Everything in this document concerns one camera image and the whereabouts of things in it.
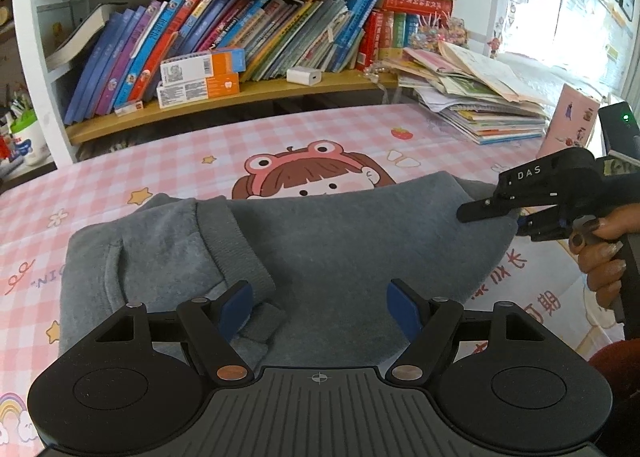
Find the right hand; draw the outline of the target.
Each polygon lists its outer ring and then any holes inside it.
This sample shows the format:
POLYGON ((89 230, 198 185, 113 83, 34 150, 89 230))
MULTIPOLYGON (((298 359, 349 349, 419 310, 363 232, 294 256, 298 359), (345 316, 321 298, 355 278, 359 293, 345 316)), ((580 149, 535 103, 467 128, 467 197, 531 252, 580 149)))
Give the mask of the right hand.
POLYGON ((617 258, 623 247, 620 237, 638 234, 638 203, 620 206, 605 217, 594 218, 572 232, 568 245, 577 257, 580 271, 587 276, 587 286, 604 309, 620 295, 626 263, 617 258))

